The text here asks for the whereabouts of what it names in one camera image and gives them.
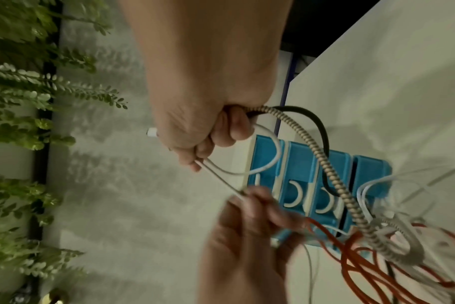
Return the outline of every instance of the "beige braided cable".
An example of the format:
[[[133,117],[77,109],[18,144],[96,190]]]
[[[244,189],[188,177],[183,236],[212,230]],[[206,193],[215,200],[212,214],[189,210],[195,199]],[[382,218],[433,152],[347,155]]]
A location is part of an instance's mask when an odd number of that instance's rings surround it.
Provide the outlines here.
[[[392,251],[378,237],[378,235],[376,234],[376,229],[372,225],[370,225],[370,223],[366,220],[358,202],[353,198],[353,195],[349,192],[346,185],[344,185],[338,173],[333,169],[333,166],[331,165],[328,158],[324,154],[323,149],[316,143],[312,136],[301,125],[299,125],[288,115],[271,107],[261,106],[256,108],[246,108],[245,110],[247,112],[256,111],[271,114],[276,118],[280,119],[281,121],[285,122],[292,129],[294,129],[296,133],[299,134],[299,136],[301,136],[302,140],[304,140],[304,142],[309,146],[314,156],[318,160],[320,166],[322,167],[327,177],[333,184],[334,188],[338,192],[339,196],[343,200],[346,209],[351,213],[351,216],[354,222],[356,223],[358,229],[362,232],[363,236],[366,238],[366,240],[374,250],[381,254],[385,259],[403,265],[416,265],[422,262],[422,260],[414,260],[410,256],[405,256],[403,254]]]

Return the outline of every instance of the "blue strip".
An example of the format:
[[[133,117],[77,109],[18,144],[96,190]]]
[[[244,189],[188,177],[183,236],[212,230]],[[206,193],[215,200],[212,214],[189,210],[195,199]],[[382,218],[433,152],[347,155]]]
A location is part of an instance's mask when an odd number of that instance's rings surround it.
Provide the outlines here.
[[[296,65],[298,64],[299,55],[293,54],[291,56],[291,62],[289,63],[289,69],[287,70],[286,81],[284,82],[284,89],[282,91],[281,103],[280,106],[286,105],[286,98],[288,97],[289,84],[291,80],[294,79],[294,74],[296,72]],[[281,120],[276,121],[276,126],[274,128],[274,134],[276,136],[279,134],[279,127],[281,126]]]

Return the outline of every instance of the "hand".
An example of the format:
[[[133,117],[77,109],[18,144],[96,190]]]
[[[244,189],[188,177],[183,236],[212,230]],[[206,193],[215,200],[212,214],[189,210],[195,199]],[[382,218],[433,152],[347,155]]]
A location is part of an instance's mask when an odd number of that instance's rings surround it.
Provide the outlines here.
[[[276,83],[292,0],[119,0],[146,63],[161,141],[179,162],[248,138],[240,106],[266,103]]]
[[[271,236],[298,230],[303,217],[280,209],[268,189],[251,187],[247,202],[227,202],[205,245],[198,304],[286,304],[286,264],[304,236],[292,233],[277,249]]]

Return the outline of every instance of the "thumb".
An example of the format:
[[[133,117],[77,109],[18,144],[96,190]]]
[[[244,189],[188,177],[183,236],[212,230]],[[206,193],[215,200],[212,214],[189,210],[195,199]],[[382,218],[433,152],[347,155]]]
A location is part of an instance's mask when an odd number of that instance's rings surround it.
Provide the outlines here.
[[[242,202],[241,262],[256,268],[272,260],[271,233],[266,208],[255,196]]]

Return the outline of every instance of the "black cable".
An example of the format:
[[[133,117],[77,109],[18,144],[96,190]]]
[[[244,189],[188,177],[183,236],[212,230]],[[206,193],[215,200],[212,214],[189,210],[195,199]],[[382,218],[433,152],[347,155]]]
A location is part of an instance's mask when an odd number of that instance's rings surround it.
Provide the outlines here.
[[[396,281],[396,275],[394,274],[394,270],[388,261],[386,261],[386,268],[387,274],[392,277],[394,281]],[[399,299],[394,294],[392,295],[392,304],[399,304]]]
[[[321,119],[319,119],[319,117],[316,114],[314,114],[313,112],[311,112],[305,108],[296,107],[296,106],[277,106],[277,107],[273,107],[273,108],[276,110],[279,110],[281,112],[298,113],[298,114],[301,114],[301,115],[306,116],[307,118],[311,119],[312,122],[314,122],[314,124],[316,125],[316,127],[319,130],[319,133],[321,135],[322,149],[324,150],[324,154],[326,155],[327,158],[329,158],[328,132],[326,131],[326,128],[324,127],[323,122],[321,121]],[[266,113],[251,111],[251,112],[247,113],[247,116],[249,118],[251,118],[254,116],[258,116],[260,114],[266,114]],[[326,189],[326,191],[329,194],[331,194],[335,197],[339,197],[339,194],[337,193],[337,191],[329,186],[328,176],[326,175],[326,173],[324,171],[322,172],[322,185],[324,186],[324,188]]]

